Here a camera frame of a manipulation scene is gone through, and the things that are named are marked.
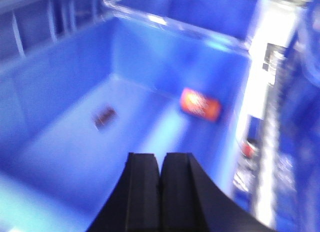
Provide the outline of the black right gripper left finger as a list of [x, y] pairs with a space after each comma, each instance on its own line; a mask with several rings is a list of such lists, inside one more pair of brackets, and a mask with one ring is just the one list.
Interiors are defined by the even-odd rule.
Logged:
[[160, 173], [153, 154], [128, 154], [117, 185], [87, 231], [160, 231]]

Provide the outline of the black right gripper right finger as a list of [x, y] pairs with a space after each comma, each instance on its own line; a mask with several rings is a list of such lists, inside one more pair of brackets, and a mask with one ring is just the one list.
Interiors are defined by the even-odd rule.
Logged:
[[211, 180], [191, 153], [168, 153], [161, 169], [164, 232], [270, 232]]

